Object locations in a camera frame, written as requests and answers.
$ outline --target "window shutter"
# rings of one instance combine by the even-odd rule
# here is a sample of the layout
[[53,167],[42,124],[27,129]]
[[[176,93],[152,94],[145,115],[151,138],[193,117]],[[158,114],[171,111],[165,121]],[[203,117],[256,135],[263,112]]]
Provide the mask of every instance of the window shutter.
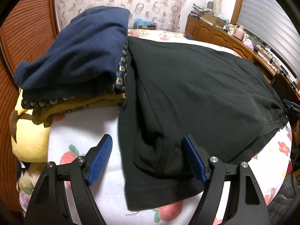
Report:
[[238,24],[270,45],[300,77],[300,36],[276,0],[243,0]]

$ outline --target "red flower print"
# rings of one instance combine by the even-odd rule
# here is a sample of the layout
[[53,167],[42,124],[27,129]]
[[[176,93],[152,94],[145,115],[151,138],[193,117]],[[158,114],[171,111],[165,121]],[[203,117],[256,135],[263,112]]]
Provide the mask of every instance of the red flower print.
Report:
[[161,40],[169,40],[166,35],[164,35],[163,37],[160,37],[160,39]]
[[222,219],[218,220],[217,218],[214,220],[214,223],[212,225],[218,225],[222,223]]
[[160,220],[169,222],[179,216],[183,208],[183,201],[178,201],[170,205],[165,205],[152,209],[154,214],[154,222],[159,223]]
[[266,195],[266,196],[264,197],[264,199],[265,199],[265,204],[266,204],[266,205],[268,205],[268,204],[271,202],[271,200],[273,199],[274,194],[275,194],[275,189],[273,188],[273,189],[271,190],[271,194],[270,194],[270,195]]
[[[59,164],[71,163],[72,161],[74,161],[79,156],[79,151],[76,149],[76,147],[74,145],[69,145],[69,150],[70,151],[67,151],[66,153],[64,153],[62,155]],[[70,189],[71,188],[70,181],[66,181],[65,183]]]
[[236,55],[237,57],[239,57],[239,58],[242,58],[239,54],[237,54],[236,52],[233,52],[234,53],[234,55]]
[[139,31],[128,31],[128,36],[132,37],[140,37],[140,32]]
[[286,154],[286,156],[288,156],[290,153],[290,149],[287,147],[287,145],[284,142],[279,142],[279,141],[278,144],[280,146],[279,151],[283,152],[284,154]]
[[55,115],[52,115],[52,123],[63,120],[65,116],[65,112],[56,113]]
[[289,138],[289,140],[292,142],[292,135],[290,133],[287,134],[287,137]]

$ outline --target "wooden window frame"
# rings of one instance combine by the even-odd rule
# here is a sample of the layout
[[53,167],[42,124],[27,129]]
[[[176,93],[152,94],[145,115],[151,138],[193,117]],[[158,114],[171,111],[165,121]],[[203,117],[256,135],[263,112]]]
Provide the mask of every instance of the wooden window frame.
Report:
[[243,0],[236,0],[230,23],[236,25],[241,12]]

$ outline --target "cabinet door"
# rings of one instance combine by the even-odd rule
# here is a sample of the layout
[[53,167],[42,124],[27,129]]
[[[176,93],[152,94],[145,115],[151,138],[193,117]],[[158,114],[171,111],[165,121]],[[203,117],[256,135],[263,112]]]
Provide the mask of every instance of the cabinet door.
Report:
[[229,47],[231,46],[232,40],[222,31],[214,29],[211,43],[217,46]]
[[200,21],[200,23],[197,25],[199,27],[198,34],[193,37],[193,39],[198,41],[203,41],[207,43],[211,43],[212,41],[212,27],[208,25],[207,23]]
[[185,26],[185,34],[194,38],[194,33],[197,28],[198,21],[195,18],[188,16],[187,25]]
[[238,53],[244,59],[249,59],[251,61],[253,58],[251,52],[248,52],[248,50],[244,48],[242,43],[233,42],[232,46],[229,46],[229,48]]

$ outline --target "cardboard box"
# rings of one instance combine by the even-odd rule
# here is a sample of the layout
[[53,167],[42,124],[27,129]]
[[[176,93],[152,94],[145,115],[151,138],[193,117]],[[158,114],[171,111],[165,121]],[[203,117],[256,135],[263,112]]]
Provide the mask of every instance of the cardboard box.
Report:
[[133,29],[139,29],[139,30],[155,30],[156,29],[156,25],[133,25]]
[[218,17],[215,17],[209,13],[204,13],[203,18],[220,27],[223,27],[225,25],[225,22],[222,19],[219,19]]

